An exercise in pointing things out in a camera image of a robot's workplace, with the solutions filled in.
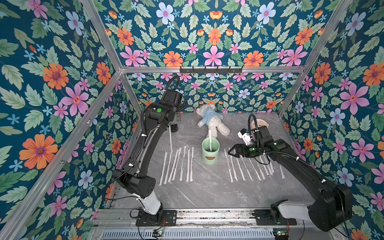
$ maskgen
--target light blue flower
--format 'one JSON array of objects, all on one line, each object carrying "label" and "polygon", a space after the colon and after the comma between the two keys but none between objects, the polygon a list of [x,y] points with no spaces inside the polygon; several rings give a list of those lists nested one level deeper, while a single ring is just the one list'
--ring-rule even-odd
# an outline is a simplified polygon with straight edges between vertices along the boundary
[{"label": "light blue flower", "polygon": [[108,21],[108,23],[110,23],[112,21],[112,19],[109,17],[109,15],[104,15],[106,21]]},{"label": "light blue flower", "polygon": [[7,120],[10,120],[12,121],[11,124],[14,125],[15,123],[19,123],[18,119],[20,119],[20,117],[16,117],[16,115],[12,114],[12,117],[7,117]]},{"label": "light blue flower", "polygon": [[17,160],[14,160],[13,161],[15,164],[12,164],[11,166],[9,166],[9,168],[13,168],[13,171],[14,172],[17,172],[17,170],[19,169],[19,168],[23,168],[23,166],[21,166],[21,164],[23,163],[23,161],[17,161]]},{"label": "light blue flower", "polygon": [[36,44],[37,46],[37,51],[38,52],[41,52],[41,53],[44,53],[46,50],[44,49],[44,45],[39,45],[39,44]]},{"label": "light blue flower", "polygon": [[122,15],[121,13],[119,13],[118,18],[120,18],[120,20],[123,21],[123,20],[124,20],[124,15]]},{"label": "light blue flower", "polygon": [[209,22],[209,21],[210,21],[209,16],[208,16],[208,15],[207,15],[207,16],[204,16],[203,21],[205,21],[205,23]]},{"label": "light blue flower", "polygon": [[64,236],[67,235],[67,233],[70,231],[70,227],[69,226],[65,226],[64,227],[64,231],[61,232],[61,234],[63,234]]},{"label": "light blue flower", "polygon": [[48,115],[52,115],[52,108],[49,108],[48,106],[46,107],[46,109],[43,109],[43,112],[45,112],[46,114],[46,116],[48,116]]},{"label": "light blue flower", "polygon": [[33,56],[33,53],[29,53],[27,50],[24,50],[24,52],[25,52],[24,57],[28,58],[30,61],[32,59],[35,59],[35,57]]},{"label": "light blue flower", "polygon": [[48,129],[49,125],[47,125],[47,126],[41,125],[40,127],[42,128],[42,130],[39,133],[44,133],[44,135],[47,135],[47,132],[51,131]]},{"label": "light blue flower", "polygon": [[228,21],[228,15],[227,16],[223,16],[223,19],[221,19],[221,21],[226,23]]}]

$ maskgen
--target green leaf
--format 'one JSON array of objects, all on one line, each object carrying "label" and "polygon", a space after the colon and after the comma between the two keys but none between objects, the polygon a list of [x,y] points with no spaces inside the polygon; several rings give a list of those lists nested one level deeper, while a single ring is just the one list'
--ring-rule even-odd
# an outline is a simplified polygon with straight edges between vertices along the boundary
[{"label": "green leaf", "polygon": [[22,89],[23,75],[20,73],[19,69],[11,65],[3,65],[1,68],[1,73],[5,76],[5,79],[9,81],[10,84],[14,84],[17,89]]}]

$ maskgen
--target small blue flower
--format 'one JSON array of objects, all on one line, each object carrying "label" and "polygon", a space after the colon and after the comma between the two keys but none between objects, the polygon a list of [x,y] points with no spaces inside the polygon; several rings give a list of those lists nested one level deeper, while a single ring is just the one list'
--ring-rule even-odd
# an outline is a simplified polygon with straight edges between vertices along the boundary
[{"label": "small blue flower", "polygon": [[120,20],[123,21],[123,20],[124,20],[124,15],[122,15],[121,13],[119,13],[118,18],[120,18]]},{"label": "small blue flower", "polygon": [[312,18],[313,18],[312,13],[307,15],[307,19],[308,19],[308,20],[311,20]]},{"label": "small blue flower", "polygon": [[223,19],[221,19],[221,21],[226,23],[228,21],[228,15],[227,16],[223,16]]},{"label": "small blue flower", "polygon": [[112,19],[109,17],[109,15],[104,15],[106,21],[108,21],[108,23],[110,23],[112,21]]},{"label": "small blue flower", "polygon": [[42,130],[39,132],[39,133],[44,133],[44,135],[47,135],[47,132],[50,132],[51,130],[49,130],[49,125],[45,126],[44,125],[41,125],[40,126],[42,128]]},{"label": "small blue flower", "polygon": [[205,21],[205,23],[209,22],[209,21],[210,21],[209,16],[208,16],[208,15],[207,15],[207,16],[204,16],[203,21]]},{"label": "small blue flower", "polygon": [[81,74],[83,75],[83,77],[86,77],[86,76],[87,76],[87,73],[85,72],[85,70],[83,70],[83,71],[81,72]]},{"label": "small blue flower", "polygon": [[28,58],[30,61],[31,61],[32,59],[35,59],[35,57],[33,56],[33,53],[29,53],[27,50],[24,50],[24,52],[26,53],[26,54],[24,55],[24,57]]},{"label": "small blue flower", "polygon": [[63,234],[64,236],[67,235],[67,233],[70,231],[70,227],[69,226],[65,226],[64,227],[64,231],[61,232],[61,234]]},{"label": "small blue flower", "polygon": [[67,178],[67,180],[64,181],[64,187],[69,187],[70,182],[72,182],[72,181],[70,180],[70,178]]},{"label": "small blue flower", "polygon": [[48,106],[46,107],[46,109],[43,109],[43,112],[45,113],[46,116],[48,115],[52,115],[52,108],[49,108]]},{"label": "small blue flower", "polygon": [[41,53],[44,53],[46,50],[44,49],[44,45],[39,45],[39,44],[36,44],[37,46],[37,51],[38,52],[41,52]]},{"label": "small blue flower", "polygon": [[20,119],[20,117],[16,117],[16,115],[12,114],[12,117],[7,117],[7,120],[10,120],[12,121],[11,124],[14,125],[15,123],[19,123],[18,119]]},{"label": "small blue flower", "polygon": [[13,161],[15,164],[12,164],[11,166],[9,166],[9,168],[13,168],[13,171],[14,172],[17,172],[17,170],[19,169],[19,168],[23,168],[23,166],[21,166],[21,164],[23,163],[23,161],[17,161],[17,160],[14,160]]},{"label": "small blue flower", "polygon": [[175,10],[175,12],[172,13],[173,15],[175,15],[175,17],[179,17],[180,16],[180,12]]}]

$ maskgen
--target pink flower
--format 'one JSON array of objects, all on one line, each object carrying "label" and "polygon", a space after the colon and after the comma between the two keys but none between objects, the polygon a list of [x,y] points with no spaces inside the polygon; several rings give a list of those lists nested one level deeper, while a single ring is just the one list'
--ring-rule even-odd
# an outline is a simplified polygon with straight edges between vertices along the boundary
[{"label": "pink flower", "polygon": [[376,194],[371,193],[371,197],[373,198],[371,200],[371,203],[373,205],[377,205],[377,208],[379,211],[383,211],[384,201],[383,201],[383,196],[382,196],[381,192],[378,192],[377,196],[376,196]]},{"label": "pink flower", "polygon": [[157,83],[155,83],[155,86],[156,86],[156,88],[159,88],[160,90],[163,89],[163,87],[164,87],[163,82],[159,82],[159,81],[157,81]]},{"label": "pink flower", "polygon": [[349,78],[342,78],[341,79],[341,83],[339,84],[339,87],[341,87],[341,90],[344,91],[344,89],[348,90],[349,89],[349,85],[351,85],[351,81],[349,80]]},{"label": "pink flower", "polygon": [[360,161],[361,162],[365,162],[365,160],[366,160],[365,157],[368,157],[369,159],[375,158],[375,156],[373,156],[373,153],[368,152],[368,151],[373,149],[373,147],[374,147],[373,144],[368,143],[367,145],[365,145],[364,139],[361,138],[359,140],[359,144],[353,142],[353,143],[351,143],[351,145],[354,149],[357,149],[357,150],[353,150],[352,155],[353,156],[360,155]]},{"label": "pink flower", "polygon": [[172,78],[172,73],[161,73],[161,79],[164,79],[168,82]]},{"label": "pink flower", "polygon": [[378,177],[375,177],[374,182],[376,184],[382,184],[382,182],[384,182],[384,164],[383,163],[380,163],[379,169],[380,170],[377,170],[376,168],[371,169],[372,173],[378,176]]},{"label": "pink flower", "polygon": [[90,85],[88,84],[88,79],[85,79],[84,78],[80,78],[80,82],[78,82],[77,84],[79,84],[81,86],[81,90],[86,90],[88,91],[88,88],[90,87]]},{"label": "pink flower", "polygon": [[300,58],[305,57],[308,54],[307,52],[301,52],[302,50],[302,45],[300,45],[295,52],[292,49],[289,49],[287,52],[288,57],[284,58],[281,62],[288,63],[287,66],[292,66],[293,64],[300,65]]},{"label": "pink flower", "polygon": [[334,151],[339,151],[340,155],[343,154],[343,150],[347,150],[347,148],[344,146],[344,141],[340,142],[338,139],[336,139],[336,143],[334,143],[333,146],[335,147]]},{"label": "pink flower", "polygon": [[151,59],[149,56],[150,53],[147,52],[147,50],[140,50],[140,57],[143,57],[144,60]]},{"label": "pink flower", "polygon": [[211,53],[204,52],[203,56],[207,58],[204,65],[209,65],[212,63],[212,66],[216,63],[216,65],[221,65],[221,60],[219,58],[222,58],[224,56],[223,52],[217,52],[217,46],[213,45],[211,47]]},{"label": "pink flower", "polygon": [[89,152],[93,152],[94,146],[95,144],[92,144],[92,141],[85,142],[85,147],[83,148],[83,151],[87,152],[87,155],[88,155]]},{"label": "pink flower", "polygon": [[25,5],[33,10],[33,13],[37,18],[41,15],[43,18],[47,19],[45,12],[48,11],[48,8],[42,4],[40,5],[40,3],[40,0],[29,0],[29,2],[26,2]]},{"label": "pink flower", "polygon": [[343,100],[347,100],[341,104],[341,109],[347,109],[349,107],[349,110],[353,115],[355,115],[358,112],[358,105],[365,107],[369,105],[369,101],[366,98],[361,98],[364,94],[368,92],[368,86],[361,87],[356,92],[356,84],[351,83],[349,86],[349,93],[342,92],[340,93],[340,98]]},{"label": "pink flower", "polygon": [[197,48],[197,44],[193,45],[193,43],[191,43],[191,46],[189,46],[188,49],[189,49],[189,53],[196,53],[196,51],[199,50]]},{"label": "pink flower", "polygon": [[63,181],[61,181],[59,179],[62,179],[65,176],[65,174],[66,174],[66,172],[62,171],[57,175],[55,181],[52,183],[52,185],[49,187],[49,189],[47,191],[48,195],[51,195],[53,193],[53,190],[55,189],[55,185],[56,185],[56,187],[59,187],[59,188],[63,186]]},{"label": "pink flower", "polygon": [[125,52],[120,53],[120,56],[127,58],[127,60],[125,60],[125,65],[130,66],[133,63],[133,66],[138,67],[139,63],[140,64],[145,63],[142,58],[139,58],[139,56],[140,56],[139,50],[134,50],[132,53],[131,48],[128,46],[125,46],[125,51],[127,53],[125,53]]},{"label": "pink flower", "polygon": [[74,151],[71,153],[70,157],[68,158],[67,162],[71,162],[72,161],[72,157],[78,157],[79,156],[79,153],[76,152],[77,149],[79,149],[79,144],[77,144],[77,146],[74,148]]},{"label": "pink flower", "polygon": [[237,79],[237,82],[240,82],[241,80],[245,80],[245,76],[247,75],[248,73],[235,73],[233,79]]},{"label": "pink flower", "polygon": [[264,73],[252,73],[252,79],[255,79],[256,81],[259,81],[260,78],[264,78]]},{"label": "pink flower", "polygon": [[238,53],[239,49],[240,49],[239,44],[236,43],[235,45],[233,44],[231,45],[231,48],[229,49],[229,51],[232,51],[232,54],[234,54],[234,53]]},{"label": "pink flower", "polygon": [[313,86],[311,81],[312,81],[312,77],[309,78],[308,76],[306,76],[305,80],[303,81],[303,90],[305,90],[306,92],[308,92],[310,87]]},{"label": "pink flower", "polygon": [[267,81],[264,81],[264,82],[261,82],[260,83],[260,87],[263,89],[263,88],[267,88],[269,85],[269,83]]},{"label": "pink flower", "polygon": [[314,108],[312,108],[311,111],[312,111],[311,115],[314,116],[315,118],[320,114],[320,112],[319,112],[320,108],[318,108],[316,106]]},{"label": "pink flower", "polygon": [[67,208],[67,204],[65,204],[65,201],[67,201],[67,197],[63,197],[61,199],[61,196],[58,196],[56,198],[56,202],[53,202],[50,204],[50,207],[52,208],[50,216],[52,217],[53,215],[60,216],[61,210]]},{"label": "pink flower", "polygon": [[226,90],[229,90],[231,88],[233,88],[233,83],[230,83],[229,81],[227,81],[227,83],[224,84],[224,89]]},{"label": "pink flower", "polygon": [[66,87],[65,91],[70,96],[70,98],[63,97],[61,102],[67,106],[71,105],[71,108],[70,108],[71,116],[76,115],[77,109],[79,109],[79,112],[81,114],[84,114],[88,110],[88,104],[86,104],[83,101],[88,100],[89,95],[87,93],[81,93],[81,87],[78,84],[74,86],[74,92],[69,87]]},{"label": "pink flower", "polygon": [[188,79],[191,79],[192,76],[189,75],[189,73],[178,73],[177,75],[180,76],[180,81],[188,82]]},{"label": "pink flower", "polygon": [[314,88],[314,92],[311,93],[311,95],[313,96],[312,101],[320,102],[320,97],[324,96],[324,93],[321,92],[322,90],[323,90],[323,87]]},{"label": "pink flower", "polygon": [[196,90],[196,89],[200,89],[200,86],[201,84],[198,84],[197,81],[195,81],[195,83],[191,83],[191,89],[193,90]]},{"label": "pink flower", "polygon": [[283,57],[287,56],[288,50],[284,50],[284,48],[277,53],[277,58],[283,59]]},{"label": "pink flower", "polygon": [[64,115],[68,115],[68,112],[66,111],[68,109],[67,106],[63,106],[61,102],[59,102],[58,106],[53,106],[53,108],[56,110],[55,116],[60,115],[60,118],[63,119]]}]

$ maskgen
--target teddy bear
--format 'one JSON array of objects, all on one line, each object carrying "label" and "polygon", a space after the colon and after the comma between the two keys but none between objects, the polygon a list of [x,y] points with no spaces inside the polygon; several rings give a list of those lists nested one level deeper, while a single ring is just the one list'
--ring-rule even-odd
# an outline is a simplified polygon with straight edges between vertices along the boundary
[{"label": "teddy bear", "polygon": [[211,130],[212,137],[217,137],[217,130],[224,136],[229,135],[229,128],[221,122],[223,115],[215,112],[214,104],[205,104],[197,108],[196,113],[203,118],[197,125],[202,127],[206,124],[208,130]]}]

